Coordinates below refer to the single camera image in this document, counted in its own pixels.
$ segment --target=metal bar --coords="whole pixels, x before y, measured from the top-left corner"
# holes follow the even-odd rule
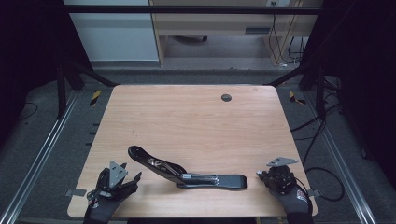
[[[56,79],[58,84],[58,117],[60,119],[66,110],[66,90],[64,84],[64,74],[62,64],[56,69]]]
[[[97,81],[99,81],[99,82],[105,84],[105,85],[108,86],[108,87],[115,87],[115,86],[120,85],[120,83],[114,83],[114,82],[112,82],[112,81],[110,81],[110,80],[108,80],[108,79],[106,79],[106,78],[104,78],[104,77],[99,76],[98,74],[96,74],[96,73],[95,73],[94,71],[92,71],[91,69],[89,69],[89,68],[87,68],[87,67],[85,67],[85,66],[83,66],[83,65],[81,65],[81,64],[79,64],[79,63],[76,63],[76,62],[69,62],[69,64],[70,64],[71,66],[73,66],[74,68],[76,68],[79,72],[84,73],[84,74],[90,76],[91,78],[93,78],[93,79],[95,79],[95,80],[97,80]]]
[[[309,94],[304,94],[305,99],[307,100],[312,112],[314,115],[317,115],[314,99]],[[375,217],[364,199],[363,194],[361,193],[361,189],[359,188],[358,183],[355,181],[353,174],[350,172],[347,167],[346,162],[344,161],[340,150],[332,139],[332,134],[329,129],[325,126],[323,130],[323,136],[325,138],[326,144],[328,145],[330,156],[332,157],[332,162],[334,163],[335,169],[340,175],[340,179],[342,180],[346,192],[349,195],[350,201],[355,207],[356,214],[358,215],[361,223],[363,224],[375,224]]]
[[[0,223],[2,224],[13,224],[23,208],[23,205],[26,202],[30,192],[32,191],[35,182],[37,181],[41,171],[49,157],[58,137],[66,124],[71,111],[76,103],[78,98],[78,92],[72,91],[71,96],[69,97],[68,107],[66,108],[64,115],[57,119],[52,130],[49,133],[46,141],[44,142],[42,148],[37,154],[35,161],[33,162],[32,166],[30,167],[29,172],[27,173],[26,177],[23,179],[23,182],[18,189],[17,193],[13,197],[11,203],[8,205],[5,212],[0,216]]]
[[[267,83],[267,84],[263,84],[263,85],[269,85],[269,86],[273,86],[273,87],[278,87],[279,85],[281,85],[282,83],[288,81],[289,79],[303,74],[304,70],[307,67],[308,66],[306,64],[300,65],[299,67],[289,71],[285,76],[279,77],[276,80],[274,80],[274,81],[272,81],[270,83]]]
[[[325,110],[325,105],[324,105],[324,99],[323,99],[323,94],[324,94],[324,71],[323,68],[320,67],[318,69],[318,74],[317,74],[317,99],[316,99],[316,104],[315,104],[315,109],[318,112],[318,115],[320,119],[325,120],[326,117],[326,110]]]
[[[176,14],[276,14],[319,15],[339,9],[322,7],[214,7],[214,6],[83,6],[42,5],[41,9],[68,13],[176,13]]]

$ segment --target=wooden table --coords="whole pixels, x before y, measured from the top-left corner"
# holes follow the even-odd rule
[[[224,102],[221,95],[230,94]],[[248,189],[178,189],[133,161],[129,146],[197,174],[240,174]],[[257,177],[276,157],[299,159],[276,89],[270,86],[121,85],[114,88],[78,189],[95,188],[110,161],[127,162],[139,189],[115,217],[283,217],[280,203]],[[289,166],[309,186],[301,163]],[[74,196],[71,217],[83,217],[85,197]]]

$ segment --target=black cable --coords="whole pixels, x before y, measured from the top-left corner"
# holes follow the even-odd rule
[[[303,44],[301,45],[302,48],[300,49],[300,52],[301,52],[300,57],[301,58],[303,58],[303,54],[305,52],[305,36],[302,37],[302,42],[303,42]]]
[[[33,114],[35,114],[35,112],[36,112],[37,109],[38,109],[38,105],[35,104],[35,103],[26,103],[26,104],[27,104],[27,105],[34,105],[34,106],[35,106],[35,111],[33,111],[30,115],[28,115],[28,116],[26,116],[26,117],[24,117],[24,118],[20,118],[20,119],[18,119],[18,120],[28,119],[28,118],[32,117]]]
[[[309,213],[310,215],[312,215],[312,211],[313,211],[314,208],[313,208],[313,206],[312,206],[312,201],[311,201],[311,199],[309,199],[308,191],[303,190],[303,188],[301,188],[300,185],[298,185],[298,184],[295,184],[295,185],[297,186],[298,189],[300,189],[300,191],[303,192],[305,198],[307,199],[307,202],[308,202],[308,213]]]
[[[300,62],[301,59],[303,58],[302,54],[304,53],[304,51],[302,50],[302,48],[304,47],[304,46],[302,46],[302,45],[304,45],[304,37],[301,38],[300,51],[290,51],[291,45],[294,42],[294,38],[295,38],[294,36],[291,38],[291,41],[290,41],[290,44],[289,44],[289,47],[288,47],[288,54],[289,54],[290,58],[294,59],[294,61]],[[300,56],[299,57],[293,57],[291,54],[300,54]]]
[[[305,137],[305,138],[295,138],[293,139],[294,141],[304,141],[304,140],[308,140],[308,139],[312,139],[314,137]]]
[[[327,112],[330,112],[331,110],[333,110],[334,108],[336,108],[336,107],[339,106],[339,105],[340,105],[340,104],[335,104],[335,105],[330,106],[329,108],[326,109],[326,113],[327,113]],[[290,131],[291,131],[291,132],[298,131],[298,130],[300,130],[300,129],[302,129],[302,128],[308,126],[308,125],[310,125],[311,123],[313,123],[313,122],[314,122],[315,120],[317,120],[317,119],[320,119],[320,116],[317,116],[317,117],[315,117],[315,118],[313,118],[313,119],[307,121],[306,123],[304,123],[304,124],[298,126],[297,128],[291,129]]]
[[[306,189],[305,185],[303,184],[303,182],[301,180],[299,180],[297,177],[294,177],[301,185],[303,185],[303,188],[305,190],[305,192],[308,192],[308,190]]]
[[[340,179],[337,175],[335,175],[335,174],[332,173],[331,171],[329,171],[329,170],[327,170],[327,169],[324,169],[324,168],[321,168],[321,167],[311,167],[311,168],[309,168],[309,169],[306,169],[306,170],[305,170],[305,173],[307,174],[308,172],[310,172],[310,171],[312,171],[312,170],[321,170],[321,171],[324,171],[324,172],[326,172],[326,173],[332,175],[335,179],[337,179],[338,183],[340,183],[340,186],[341,186],[341,194],[340,194],[340,196],[338,196],[337,198],[329,198],[329,197],[326,197],[326,196],[323,196],[323,195],[320,195],[320,196],[319,196],[320,198],[335,203],[335,202],[340,201],[340,200],[344,197],[344,195],[345,195],[345,193],[346,193],[346,189],[345,189],[345,187],[344,187],[343,182],[341,181],[341,179]]]
[[[339,91],[340,87],[337,86],[336,84],[330,82],[328,79],[324,78],[324,83],[326,84],[327,87],[329,87],[329,89],[331,89],[332,91]]]
[[[290,30],[291,30],[291,26],[292,26],[292,23],[294,22],[295,16],[296,16],[296,15],[293,15],[293,18],[292,18],[292,20],[291,20],[291,23],[290,23],[289,30],[288,30],[287,34],[288,34],[288,33],[290,32]],[[274,59],[275,59],[275,61],[276,61],[276,64],[279,64],[279,61],[278,61],[277,58],[275,57],[275,52],[274,52],[274,50],[273,50],[273,48],[272,48],[272,45],[271,45],[271,36],[272,36],[272,32],[274,32],[274,34],[275,34],[276,43],[277,43],[277,47],[278,47],[278,50],[279,50],[279,56],[280,56],[280,58],[281,58],[285,63],[293,63],[293,62],[291,62],[291,61],[285,60],[285,59],[283,58],[283,56],[282,56],[282,51],[280,50],[281,47],[280,47],[279,40],[278,40],[277,34],[276,34],[275,23],[276,23],[276,14],[274,14],[273,25],[272,25],[272,27],[271,27],[271,32],[270,32],[269,40],[268,40],[268,43],[269,43],[269,46],[270,46],[270,50],[272,51],[272,53],[273,53],[273,55],[274,55]]]
[[[323,52],[325,51],[323,49],[327,47],[328,43],[330,42],[331,37],[337,31],[338,27],[344,22],[349,11],[356,4],[357,0],[350,0],[350,1],[346,1],[346,2],[348,2],[350,5],[348,6],[348,9],[346,10],[346,12],[342,16],[342,18],[334,25],[334,27],[330,30],[330,32],[324,37],[323,41],[321,41],[319,46],[314,49],[312,54],[306,59],[305,63],[300,64],[300,66],[297,69],[290,71],[285,76],[278,78],[277,80],[272,81],[270,83],[263,84],[263,85],[270,85],[270,86],[276,87],[276,86],[280,85],[281,83],[287,81],[288,79],[295,77],[297,75],[300,75],[302,72],[305,71],[305,69],[308,69],[310,66],[312,66],[316,63],[321,63],[321,60],[324,57]]]
[[[331,97],[331,96],[335,96],[337,99],[338,99],[338,95],[337,95],[337,93],[329,93],[326,97],[324,97],[324,101],[327,101],[327,99],[329,98],[329,97]]]

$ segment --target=black metal tool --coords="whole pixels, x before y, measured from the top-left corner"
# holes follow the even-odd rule
[[[131,146],[128,149],[129,156],[142,165],[148,167],[157,175],[162,176],[181,189],[247,189],[248,179],[244,175],[198,175],[187,173],[178,164],[163,161],[149,155],[142,147]]]

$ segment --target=black curtain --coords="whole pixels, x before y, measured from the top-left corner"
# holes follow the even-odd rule
[[[342,5],[338,0],[324,2],[325,7]],[[319,16],[303,63],[340,19],[344,20],[316,67],[321,66],[326,76],[340,78],[340,101],[362,151],[378,161],[396,188],[396,4],[393,0],[357,0],[346,17]],[[314,77],[315,72],[304,75]]]
[[[11,132],[32,89],[56,80],[66,61],[92,69],[68,13],[40,9],[62,0],[4,1],[0,7],[0,146]],[[64,66],[64,75],[81,88],[77,70]]]

